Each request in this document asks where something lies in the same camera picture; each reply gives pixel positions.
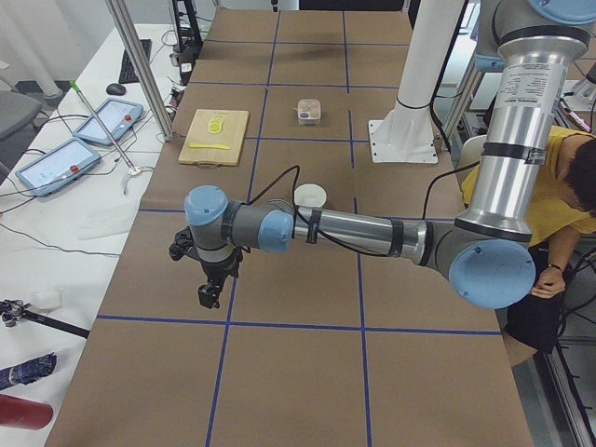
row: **robotic arm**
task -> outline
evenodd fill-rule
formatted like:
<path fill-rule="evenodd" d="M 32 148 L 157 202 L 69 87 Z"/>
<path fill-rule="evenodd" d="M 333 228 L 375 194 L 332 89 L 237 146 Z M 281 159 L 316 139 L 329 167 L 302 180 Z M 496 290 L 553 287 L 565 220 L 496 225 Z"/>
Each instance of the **robotic arm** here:
<path fill-rule="evenodd" d="M 293 210 L 282 201 L 254 207 L 228 200 L 216 186 L 195 188 L 184 201 L 189 227 L 176 235 L 170 254 L 200 261 L 208 277 L 198 290 L 201 304 L 219 306 L 225 279 L 237 278 L 243 247 L 282 252 L 292 237 L 317 243 L 319 235 L 437 270 L 475 305 L 519 301 L 535 279 L 524 216 L 567 69 L 587 51 L 595 20 L 590 0 L 572 6 L 564 0 L 482 1 L 477 53 L 492 69 L 502 60 L 503 77 L 474 194 L 454 224 Z"/>

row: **person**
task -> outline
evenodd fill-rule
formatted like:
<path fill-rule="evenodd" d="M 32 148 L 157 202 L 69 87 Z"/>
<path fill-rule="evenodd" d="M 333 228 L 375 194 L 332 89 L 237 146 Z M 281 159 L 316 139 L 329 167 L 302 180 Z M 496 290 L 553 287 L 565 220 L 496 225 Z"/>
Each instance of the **person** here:
<path fill-rule="evenodd" d="M 468 204 L 478 168 L 462 183 Z M 532 230 L 529 252 L 536 280 L 530 293 L 508 307 L 503 341 L 511 366 L 537 351 L 550 353 L 557 340 L 565 268 L 582 234 L 596 231 L 596 139 L 553 126 L 546 162 L 540 167 L 526 214 Z"/>

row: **plastic container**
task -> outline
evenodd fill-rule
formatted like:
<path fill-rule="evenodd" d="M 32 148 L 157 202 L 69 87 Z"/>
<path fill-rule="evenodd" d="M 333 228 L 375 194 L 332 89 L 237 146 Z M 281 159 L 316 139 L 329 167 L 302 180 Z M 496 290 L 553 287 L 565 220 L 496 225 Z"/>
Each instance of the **plastic container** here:
<path fill-rule="evenodd" d="M 0 426 L 38 430 L 49 424 L 53 415 L 46 403 L 0 394 Z"/>
<path fill-rule="evenodd" d="M 320 101 L 315 99 L 305 99 L 298 101 L 298 122 L 304 125 L 320 123 Z"/>

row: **wooden cutting board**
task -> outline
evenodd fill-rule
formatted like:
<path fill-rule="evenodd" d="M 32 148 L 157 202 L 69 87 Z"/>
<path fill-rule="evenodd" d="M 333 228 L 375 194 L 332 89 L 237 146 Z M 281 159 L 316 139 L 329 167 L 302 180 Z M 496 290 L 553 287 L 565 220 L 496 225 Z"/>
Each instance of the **wooden cutting board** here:
<path fill-rule="evenodd" d="M 248 122 L 246 110 L 196 109 L 178 162 L 237 166 Z"/>

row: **label sticker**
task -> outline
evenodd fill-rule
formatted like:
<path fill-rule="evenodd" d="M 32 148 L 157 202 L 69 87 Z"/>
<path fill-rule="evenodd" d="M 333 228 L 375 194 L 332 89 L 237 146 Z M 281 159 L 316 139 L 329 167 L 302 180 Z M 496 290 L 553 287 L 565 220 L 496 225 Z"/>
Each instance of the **label sticker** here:
<path fill-rule="evenodd" d="M 567 76 L 564 65 L 522 63 L 503 70 L 494 108 L 536 107 L 554 115 Z"/>

